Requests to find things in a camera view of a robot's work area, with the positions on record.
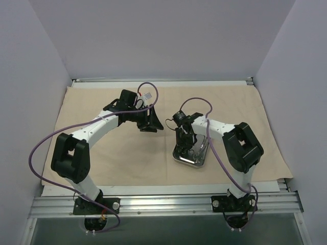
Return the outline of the steel surgical forceps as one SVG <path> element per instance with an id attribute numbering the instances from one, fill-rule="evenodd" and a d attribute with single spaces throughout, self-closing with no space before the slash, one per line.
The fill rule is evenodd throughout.
<path id="1" fill-rule="evenodd" d="M 189 150 L 191 164 L 203 165 L 205 162 L 207 148 L 208 148 L 208 144 L 203 143 L 197 150 L 194 149 Z"/>

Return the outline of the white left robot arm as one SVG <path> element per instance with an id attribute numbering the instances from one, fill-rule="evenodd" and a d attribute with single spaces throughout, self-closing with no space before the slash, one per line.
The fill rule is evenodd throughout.
<path id="1" fill-rule="evenodd" d="M 153 105 L 115 99 L 103 108 L 95 122 L 71 134 L 61 133 L 55 143 L 51 169 L 66 179 L 72 187 L 83 195 L 85 209 L 91 214 L 99 213 L 103 208 L 101 191 L 89 175 L 90 149 L 109 131 L 127 121 L 136 123 L 141 132 L 163 130 Z"/>

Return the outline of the stainless steel instrument tray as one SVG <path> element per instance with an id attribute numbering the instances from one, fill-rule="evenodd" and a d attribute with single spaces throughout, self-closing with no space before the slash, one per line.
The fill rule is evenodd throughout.
<path id="1" fill-rule="evenodd" d="M 190 149 L 175 145 L 173 159 L 192 168 L 201 168 L 205 164 L 209 143 L 206 136 L 196 135 L 196 142 Z"/>

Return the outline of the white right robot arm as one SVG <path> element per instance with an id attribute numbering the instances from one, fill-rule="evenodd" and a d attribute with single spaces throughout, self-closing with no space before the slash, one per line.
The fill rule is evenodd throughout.
<path id="1" fill-rule="evenodd" d="M 190 157 L 199 158 L 201 153 L 194 151 L 197 136 L 202 135 L 206 142 L 204 148 L 211 148 L 220 166 L 231 180 L 227 205 L 231 210 L 240 210 L 245 205 L 245 196 L 252 190 L 251 179 L 255 166 L 264 154 L 264 149 L 251 127 L 242 122 L 238 125 L 226 124 L 208 119 L 201 113 L 186 116 L 182 111 L 173 116 L 176 145 L 174 159 L 187 164 L 194 163 Z M 234 168 L 230 174 L 214 150 L 212 139 L 223 142 L 230 165 Z"/>

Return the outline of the beige cloth wrap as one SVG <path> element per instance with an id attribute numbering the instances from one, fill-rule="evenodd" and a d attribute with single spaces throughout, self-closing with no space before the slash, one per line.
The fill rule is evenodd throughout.
<path id="1" fill-rule="evenodd" d="M 252 86 L 160 87 L 145 86 L 142 93 L 158 96 L 155 112 L 165 129 L 141 132 L 126 122 L 101 138 L 90 150 L 90 176 L 98 186 L 197 185 L 229 183 L 212 152 L 201 168 L 173 159 L 176 138 L 171 117 L 179 109 L 186 114 L 208 113 L 210 119 L 226 124 L 248 123 L 264 149 L 253 173 L 253 181 L 291 178 L 270 129 L 259 92 Z M 229 172 L 224 145 L 214 140 L 215 150 Z"/>

